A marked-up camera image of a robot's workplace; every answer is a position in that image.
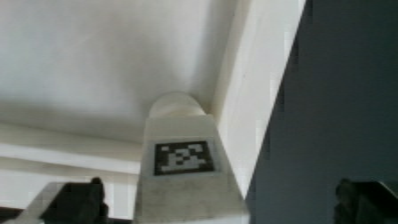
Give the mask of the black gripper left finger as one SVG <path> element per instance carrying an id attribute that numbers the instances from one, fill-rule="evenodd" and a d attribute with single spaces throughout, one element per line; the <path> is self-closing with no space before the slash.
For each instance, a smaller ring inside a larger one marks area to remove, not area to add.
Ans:
<path id="1" fill-rule="evenodd" d="M 108 205 L 99 177 L 49 182 L 10 224 L 106 224 Z"/>

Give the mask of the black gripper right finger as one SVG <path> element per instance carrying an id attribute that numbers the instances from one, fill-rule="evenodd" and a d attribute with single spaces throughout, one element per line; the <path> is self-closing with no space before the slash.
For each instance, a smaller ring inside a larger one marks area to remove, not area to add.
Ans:
<path id="1" fill-rule="evenodd" d="M 383 183 L 342 179 L 335 199 L 333 224 L 398 224 L 398 195 Z"/>

